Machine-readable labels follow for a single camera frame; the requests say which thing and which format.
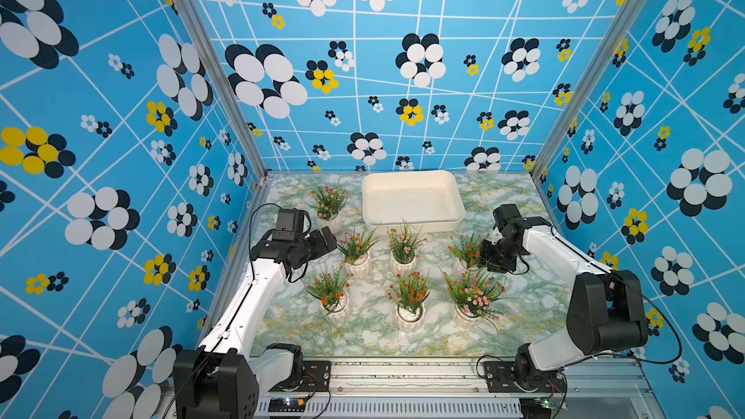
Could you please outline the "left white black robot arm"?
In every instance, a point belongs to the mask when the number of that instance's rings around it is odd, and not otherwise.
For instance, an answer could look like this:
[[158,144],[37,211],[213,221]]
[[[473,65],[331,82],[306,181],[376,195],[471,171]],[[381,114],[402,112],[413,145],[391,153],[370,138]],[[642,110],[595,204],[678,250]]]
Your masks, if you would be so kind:
[[329,228],[305,236],[271,230],[250,250],[246,275],[217,325],[200,345],[184,349],[174,364],[174,405],[168,418],[251,418],[275,387],[294,389],[304,377],[298,345],[275,343],[255,359],[252,343],[268,306],[289,283],[292,270],[337,248]]

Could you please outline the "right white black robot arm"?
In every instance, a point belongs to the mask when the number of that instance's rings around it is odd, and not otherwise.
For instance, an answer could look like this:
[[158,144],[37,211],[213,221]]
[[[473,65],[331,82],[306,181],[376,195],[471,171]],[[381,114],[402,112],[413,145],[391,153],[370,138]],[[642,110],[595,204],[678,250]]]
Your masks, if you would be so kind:
[[543,217],[525,217],[514,204],[493,211],[498,240],[480,251],[487,269],[507,273],[531,255],[572,287],[565,327],[518,348],[515,382],[535,391],[567,366],[593,356],[642,347],[648,341],[644,300],[638,277],[601,265],[555,231]]

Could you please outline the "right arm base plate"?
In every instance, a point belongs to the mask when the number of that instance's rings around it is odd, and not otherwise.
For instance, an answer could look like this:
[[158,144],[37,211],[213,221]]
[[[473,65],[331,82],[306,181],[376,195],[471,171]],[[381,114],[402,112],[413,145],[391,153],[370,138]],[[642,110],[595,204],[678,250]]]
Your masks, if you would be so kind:
[[535,371],[516,367],[514,362],[497,360],[480,362],[476,370],[490,393],[549,396],[565,393],[568,389],[567,379],[558,371]]

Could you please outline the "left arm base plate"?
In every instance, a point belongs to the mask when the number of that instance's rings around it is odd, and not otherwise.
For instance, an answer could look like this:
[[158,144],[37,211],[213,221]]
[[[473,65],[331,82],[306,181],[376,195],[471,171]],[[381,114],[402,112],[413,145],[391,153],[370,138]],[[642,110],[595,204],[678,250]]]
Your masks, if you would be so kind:
[[300,392],[318,393],[328,392],[332,373],[332,362],[328,360],[305,361],[300,376],[296,380],[289,380],[277,384],[270,389],[271,393]]

